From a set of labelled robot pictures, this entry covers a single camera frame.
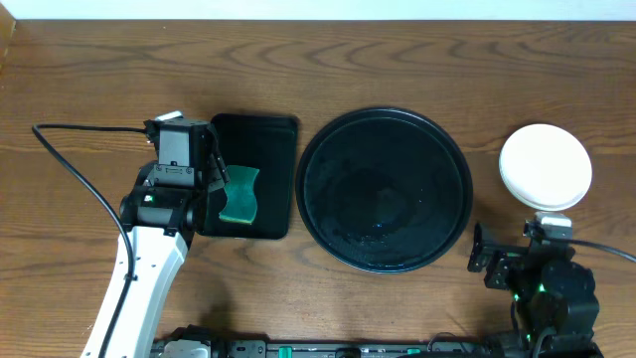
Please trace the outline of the green scrub sponge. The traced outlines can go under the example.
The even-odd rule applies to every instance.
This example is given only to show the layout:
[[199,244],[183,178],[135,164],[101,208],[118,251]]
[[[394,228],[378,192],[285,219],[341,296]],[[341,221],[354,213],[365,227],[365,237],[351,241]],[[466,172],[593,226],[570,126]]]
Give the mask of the green scrub sponge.
[[219,218],[226,223],[251,225],[257,214],[254,186],[259,170],[239,165],[230,165],[227,169],[230,176],[225,186],[227,202]]

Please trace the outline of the pale green plate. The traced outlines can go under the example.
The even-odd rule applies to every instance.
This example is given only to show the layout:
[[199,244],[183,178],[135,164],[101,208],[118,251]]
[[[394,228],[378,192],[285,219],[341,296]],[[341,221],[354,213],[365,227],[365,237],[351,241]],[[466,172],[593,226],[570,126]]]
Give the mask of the pale green plate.
[[573,201],[573,202],[565,202],[565,203],[559,203],[559,204],[543,204],[543,203],[537,203],[537,202],[532,202],[532,201],[527,201],[524,198],[519,199],[523,204],[525,204],[528,207],[537,209],[539,211],[546,211],[546,212],[558,212],[558,211],[563,211],[566,209],[571,208],[572,206],[576,205],[578,202],[577,201]]

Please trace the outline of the white plate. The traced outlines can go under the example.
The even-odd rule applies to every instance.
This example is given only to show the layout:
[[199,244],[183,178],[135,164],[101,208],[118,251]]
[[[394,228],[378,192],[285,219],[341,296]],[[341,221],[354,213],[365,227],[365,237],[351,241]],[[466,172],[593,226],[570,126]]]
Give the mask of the white plate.
[[499,170],[515,198],[543,204],[579,202],[592,182],[584,146],[551,124],[530,124],[511,134],[500,151]]

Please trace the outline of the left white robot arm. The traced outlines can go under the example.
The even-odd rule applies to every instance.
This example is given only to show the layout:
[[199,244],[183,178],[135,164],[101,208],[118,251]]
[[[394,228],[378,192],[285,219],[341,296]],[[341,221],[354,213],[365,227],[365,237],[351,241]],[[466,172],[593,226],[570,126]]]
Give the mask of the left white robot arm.
[[145,127],[157,158],[121,201],[124,232],[85,357],[149,356],[167,293],[205,225],[208,196],[230,180],[210,123],[177,118]]

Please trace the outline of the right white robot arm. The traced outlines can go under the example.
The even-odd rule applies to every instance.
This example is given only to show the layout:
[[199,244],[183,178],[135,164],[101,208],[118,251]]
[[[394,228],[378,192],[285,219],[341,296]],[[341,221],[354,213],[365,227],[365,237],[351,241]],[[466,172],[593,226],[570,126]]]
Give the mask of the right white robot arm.
[[480,223],[467,269],[513,296],[513,330],[488,338],[500,357],[600,357],[593,325],[600,310],[589,268],[575,263],[570,226],[525,223],[527,247],[504,245]]

